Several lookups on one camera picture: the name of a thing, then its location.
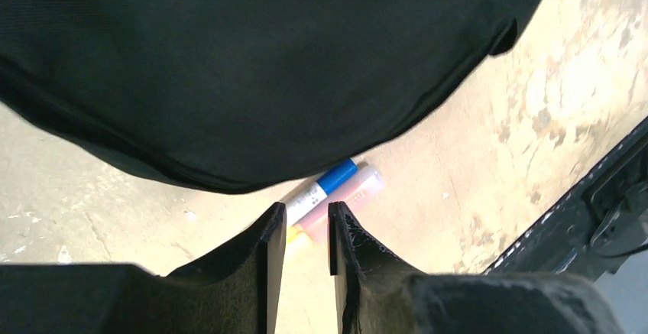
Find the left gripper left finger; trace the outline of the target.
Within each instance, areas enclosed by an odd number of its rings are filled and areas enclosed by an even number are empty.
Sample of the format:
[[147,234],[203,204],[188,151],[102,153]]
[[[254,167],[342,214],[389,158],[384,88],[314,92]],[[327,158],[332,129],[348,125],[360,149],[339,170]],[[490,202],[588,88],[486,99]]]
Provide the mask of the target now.
[[134,264],[4,264],[3,333],[272,333],[286,244],[273,204],[209,253],[159,276]]

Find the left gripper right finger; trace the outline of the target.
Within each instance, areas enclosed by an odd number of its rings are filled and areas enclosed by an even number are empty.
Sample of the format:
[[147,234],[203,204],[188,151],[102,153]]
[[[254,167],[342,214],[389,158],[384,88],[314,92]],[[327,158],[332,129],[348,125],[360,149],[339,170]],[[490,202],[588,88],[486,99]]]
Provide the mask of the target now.
[[331,203],[340,333],[619,333],[595,286],[570,274],[427,274]]

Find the white marker blue cap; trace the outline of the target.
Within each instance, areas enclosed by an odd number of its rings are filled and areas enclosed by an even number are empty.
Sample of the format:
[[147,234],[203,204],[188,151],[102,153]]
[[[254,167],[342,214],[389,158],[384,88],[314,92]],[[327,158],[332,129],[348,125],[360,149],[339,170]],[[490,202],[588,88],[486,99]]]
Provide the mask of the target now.
[[287,211],[287,225],[294,225],[357,172],[358,165],[348,159],[309,183],[295,196],[289,197],[284,203]]

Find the black student backpack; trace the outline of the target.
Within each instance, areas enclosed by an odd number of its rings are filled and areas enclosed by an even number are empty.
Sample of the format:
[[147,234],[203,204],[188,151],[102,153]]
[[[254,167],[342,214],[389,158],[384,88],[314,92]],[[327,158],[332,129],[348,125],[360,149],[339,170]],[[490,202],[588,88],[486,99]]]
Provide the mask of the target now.
[[132,175],[240,194],[421,122],[541,0],[1,0],[1,100]]

